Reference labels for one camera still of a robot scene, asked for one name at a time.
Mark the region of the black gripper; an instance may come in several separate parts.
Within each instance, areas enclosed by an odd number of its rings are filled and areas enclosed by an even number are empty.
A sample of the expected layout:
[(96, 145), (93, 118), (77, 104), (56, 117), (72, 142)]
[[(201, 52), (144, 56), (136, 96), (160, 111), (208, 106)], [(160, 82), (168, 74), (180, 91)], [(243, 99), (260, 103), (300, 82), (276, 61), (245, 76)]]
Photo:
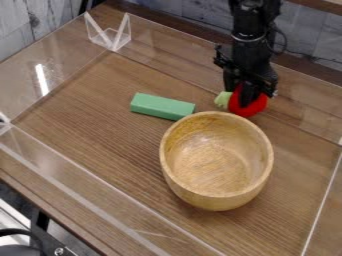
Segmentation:
[(267, 33), (257, 41), (232, 41), (216, 44), (213, 64), (223, 70), (224, 90), (232, 92), (241, 83), (240, 106), (247, 107), (264, 93), (275, 96), (277, 74), (269, 65), (273, 54), (275, 34)]

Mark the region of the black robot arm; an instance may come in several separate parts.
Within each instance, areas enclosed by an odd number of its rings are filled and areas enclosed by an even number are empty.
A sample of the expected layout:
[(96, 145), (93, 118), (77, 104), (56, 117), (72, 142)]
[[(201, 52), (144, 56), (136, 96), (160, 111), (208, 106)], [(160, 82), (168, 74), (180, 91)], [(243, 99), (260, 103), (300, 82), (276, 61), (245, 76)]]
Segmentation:
[(284, 37), (275, 23), (281, 0), (228, 0), (228, 6), (232, 44), (215, 46), (213, 64), (223, 70), (224, 89), (237, 93), (237, 106), (245, 109), (276, 92), (271, 57), (283, 53), (275, 50), (276, 34)]

